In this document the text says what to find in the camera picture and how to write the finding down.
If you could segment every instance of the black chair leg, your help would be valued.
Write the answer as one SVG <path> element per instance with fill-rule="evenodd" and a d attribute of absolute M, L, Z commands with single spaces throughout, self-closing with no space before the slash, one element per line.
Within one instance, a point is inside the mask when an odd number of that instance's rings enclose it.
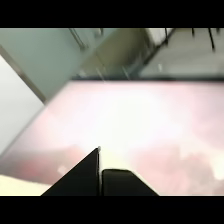
<path fill-rule="evenodd" d="M 165 34 L 166 34 L 166 40 L 165 40 L 165 42 L 166 42 L 166 45 L 168 45 L 168 34 L 167 34 L 167 28 L 165 28 Z"/>
<path fill-rule="evenodd" d="M 195 37 L 194 28 L 191 28 L 191 31 L 192 31 L 192 36 Z"/>
<path fill-rule="evenodd" d="M 212 50 L 215 51 L 215 44 L 214 44 L 211 28 L 208 28 L 208 32 L 209 32 L 209 36 L 210 36 L 210 40 L 211 40 L 211 44 L 212 44 Z"/>

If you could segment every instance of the black pointed object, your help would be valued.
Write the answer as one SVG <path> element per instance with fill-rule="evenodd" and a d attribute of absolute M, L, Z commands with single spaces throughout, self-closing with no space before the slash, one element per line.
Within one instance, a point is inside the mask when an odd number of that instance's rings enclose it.
<path fill-rule="evenodd" d="M 42 196 L 99 196 L 99 149 L 88 154 Z"/>
<path fill-rule="evenodd" d="M 159 196 L 129 170 L 102 171 L 103 196 Z"/>

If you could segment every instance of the screen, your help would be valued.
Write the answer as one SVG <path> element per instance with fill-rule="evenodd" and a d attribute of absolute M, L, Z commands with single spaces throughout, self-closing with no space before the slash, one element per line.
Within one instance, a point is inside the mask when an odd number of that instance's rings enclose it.
<path fill-rule="evenodd" d="M 71 81 L 3 153 L 0 172 L 51 186 L 100 146 L 160 195 L 224 195 L 223 87 Z"/>

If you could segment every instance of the gray floor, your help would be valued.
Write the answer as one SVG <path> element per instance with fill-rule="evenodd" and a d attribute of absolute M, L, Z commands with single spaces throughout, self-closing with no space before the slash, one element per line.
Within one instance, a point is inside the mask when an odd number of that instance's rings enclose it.
<path fill-rule="evenodd" d="M 169 45 L 163 46 L 140 72 L 140 77 L 160 75 L 224 77 L 224 29 L 220 35 L 212 29 L 216 52 L 212 51 L 207 28 L 177 29 Z"/>

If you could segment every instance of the chair leg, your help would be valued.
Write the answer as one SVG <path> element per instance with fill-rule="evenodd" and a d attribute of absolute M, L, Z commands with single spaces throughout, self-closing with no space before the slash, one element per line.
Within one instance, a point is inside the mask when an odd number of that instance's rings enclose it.
<path fill-rule="evenodd" d="M 211 40 L 211 44 L 212 44 L 212 50 L 215 51 L 215 44 L 214 44 L 211 28 L 208 28 L 208 32 L 209 32 L 209 36 L 210 36 L 210 40 Z"/>
<path fill-rule="evenodd" d="M 166 42 L 166 45 L 168 45 L 168 34 L 167 34 L 167 28 L 165 28 L 165 34 L 166 34 L 166 40 L 165 40 L 165 42 Z"/>
<path fill-rule="evenodd" d="M 192 31 L 192 36 L 195 37 L 194 28 L 191 28 L 191 31 Z"/>

